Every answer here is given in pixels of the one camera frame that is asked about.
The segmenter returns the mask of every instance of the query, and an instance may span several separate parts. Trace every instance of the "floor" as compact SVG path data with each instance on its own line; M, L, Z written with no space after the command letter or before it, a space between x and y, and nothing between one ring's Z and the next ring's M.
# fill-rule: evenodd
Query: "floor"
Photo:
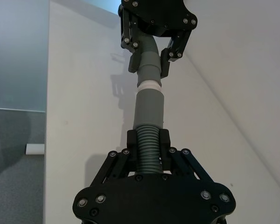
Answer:
M26 143L44 143L45 113L0 110L0 224L42 224L44 156L26 156Z

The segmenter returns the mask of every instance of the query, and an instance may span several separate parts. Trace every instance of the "screw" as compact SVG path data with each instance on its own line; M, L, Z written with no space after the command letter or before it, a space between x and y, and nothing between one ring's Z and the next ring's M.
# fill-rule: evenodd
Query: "screw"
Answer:
M95 199L95 201L97 203L103 203L106 200L106 196L105 195L99 195L97 196L97 198Z
M137 42L134 42L134 43L133 43L133 46L134 46L134 48L137 48L137 47L138 47L138 43L137 43Z
M116 156L116 153L115 152L110 152L109 156L114 157L114 156Z
M216 205L212 205L212 206L211 206L211 210L212 210L213 212L218 212L218 211L219 211L219 208L218 208L218 206L216 206Z
M187 149L183 149L182 153L184 153L185 155L189 154L189 151Z
M175 153L175 152L176 152L176 149L175 149L175 148L170 148L170 149L169 149L169 152L170 152L170 153Z
M91 210L90 210L90 215L91 215L92 217L97 216L97 215L98 215L98 209L91 209Z
M167 175L163 175L163 176L162 176L162 179L163 179L163 180L167 180L167 179L168 179L168 176L167 176Z
M130 151L127 150L127 149L126 149L125 151L123 151L123 154L124 154L124 155L128 155L129 153L130 153Z
M226 194L220 194L220 199L224 202L229 202L230 199Z
M84 207L87 204L87 199L82 198L79 202L78 202L78 207Z
M141 175L137 175L137 176L135 177L135 179L136 179L136 181L141 181L141 180L142 180L142 176L141 176Z
M209 200L211 198L211 195L210 195L210 192L204 190L204 191L201 191L201 197L205 200Z

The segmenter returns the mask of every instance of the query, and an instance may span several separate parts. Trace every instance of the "white surface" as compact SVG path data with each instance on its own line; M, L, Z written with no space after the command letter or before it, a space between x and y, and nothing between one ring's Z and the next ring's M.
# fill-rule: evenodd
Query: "white surface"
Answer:
M280 0L191 0L186 52L280 185Z
M44 144L27 144L26 155L44 155L45 145Z
M50 4L45 224L80 223L75 195L133 126L137 77L127 72L119 19L73 2ZM171 64L162 90L172 144L191 149L233 192L228 222L280 224L280 188L186 56Z

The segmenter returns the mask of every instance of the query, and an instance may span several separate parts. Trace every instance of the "gray pipe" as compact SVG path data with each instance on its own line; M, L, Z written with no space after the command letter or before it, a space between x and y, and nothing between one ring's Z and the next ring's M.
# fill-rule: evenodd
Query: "gray pipe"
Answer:
M145 80L154 80L161 86L161 62L158 48L151 35L139 36L141 62L138 86ZM155 89L137 93L133 128L137 132L137 173L162 173L160 164L159 129L163 128L164 96Z

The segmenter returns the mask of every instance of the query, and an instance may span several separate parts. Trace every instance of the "black metal bracket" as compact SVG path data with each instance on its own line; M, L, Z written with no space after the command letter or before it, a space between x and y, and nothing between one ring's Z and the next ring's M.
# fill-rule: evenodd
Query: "black metal bracket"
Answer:
M170 62L181 58L190 37L197 26L197 17L187 10L183 0L121 0L118 14L121 20L121 47L128 49L129 72L136 72L140 65L138 32L157 37L171 37L161 52L161 78L167 77Z
M215 183L190 150L170 146L160 129L161 163L171 174L135 174L136 131L127 133L127 148L111 151L90 187L81 190L73 211L83 224L226 224L236 206L230 190Z

